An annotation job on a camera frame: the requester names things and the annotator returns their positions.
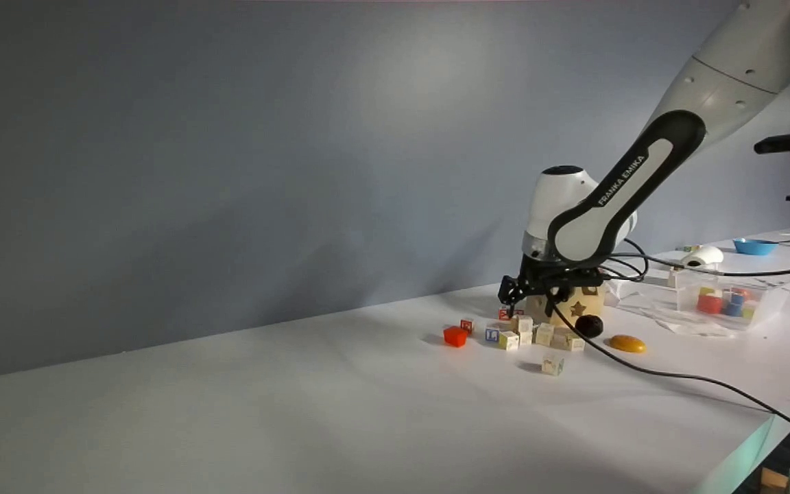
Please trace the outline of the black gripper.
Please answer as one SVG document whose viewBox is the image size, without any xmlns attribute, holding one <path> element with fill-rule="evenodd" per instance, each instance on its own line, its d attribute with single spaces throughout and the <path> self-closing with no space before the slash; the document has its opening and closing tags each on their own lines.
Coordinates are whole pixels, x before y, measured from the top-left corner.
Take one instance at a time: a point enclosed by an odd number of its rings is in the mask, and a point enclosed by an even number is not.
<svg viewBox="0 0 790 494">
<path fill-rule="evenodd" d="M 515 277 L 501 277 L 498 303 L 519 306 L 527 296 L 552 296 L 553 303 L 566 303 L 575 288 L 601 284 L 604 276 L 596 267 L 523 259 Z"/>
</svg>

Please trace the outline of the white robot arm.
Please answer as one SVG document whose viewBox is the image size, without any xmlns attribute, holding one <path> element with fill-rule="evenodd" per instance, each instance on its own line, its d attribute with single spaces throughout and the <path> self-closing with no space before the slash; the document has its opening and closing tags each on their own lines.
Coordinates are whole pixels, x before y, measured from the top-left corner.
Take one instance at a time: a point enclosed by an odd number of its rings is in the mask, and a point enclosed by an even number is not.
<svg viewBox="0 0 790 494">
<path fill-rule="evenodd" d="M 685 60 L 647 126 L 601 181 L 578 166 L 552 166 L 537 177 L 522 270 L 501 277 L 498 303 L 566 300 L 570 288 L 601 285 L 601 265 L 658 185 L 752 121 L 786 85 L 790 0 L 741 0 Z"/>
</svg>

